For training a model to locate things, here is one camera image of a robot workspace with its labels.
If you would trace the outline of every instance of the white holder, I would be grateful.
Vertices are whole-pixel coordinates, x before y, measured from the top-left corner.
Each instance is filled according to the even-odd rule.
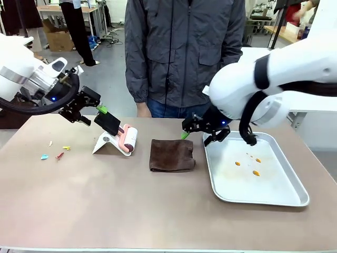
[[[111,143],[113,146],[115,146],[119,151],[121,151],[121,153],[123,155],[125,155],[126,157],[131,156],[131,152],[126,153],[125,151],[123,151],[118,142],[120,140],[120,136],[116,135],[116,136],[112,136],[111,134],[109,134],[108,132],[104,132],[101,134],[101,136],[99,137],[99,139],[97,140],[96,146],[94,148],[93,154],[100,149],[102,146],[104,146],[107,143]]]

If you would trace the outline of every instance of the red scrap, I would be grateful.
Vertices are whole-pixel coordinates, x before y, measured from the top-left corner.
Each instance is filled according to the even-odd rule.
[[[56,159],[61,159],[61,157],[63,156],[64,152],[62,152],[61,154],[59,154],[57,157],[55,157]]]

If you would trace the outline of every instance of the white adhesive roll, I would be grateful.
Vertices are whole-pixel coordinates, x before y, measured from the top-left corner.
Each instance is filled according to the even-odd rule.
[[[128,128],[127,133],[124,140],[124,145],[129,148],[132,147],[130,152],[135,149],[136,140],[137,140],[138,130],[136,128]]]

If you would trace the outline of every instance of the silver baking tray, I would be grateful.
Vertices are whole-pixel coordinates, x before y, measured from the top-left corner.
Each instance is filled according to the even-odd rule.
[[[205,147],[215,195],[226,202],[307,206],[309,195],[275,139],[266,133],[255,134],[255,146],[232,131],[223,142]]]

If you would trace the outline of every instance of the blue jeans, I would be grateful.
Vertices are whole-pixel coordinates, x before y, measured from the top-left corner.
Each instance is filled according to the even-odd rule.
[[[184,108],[167,105],[165,111],[165,104],[162,104],[150,98],[147,101],[147,107],[149,108],[153,118],[187,119],[192,117],[193,113],[195,113],[198,116],[202,116],[210,107],[210,105],[211,105],[210,102],[207,104],[201,104]]]

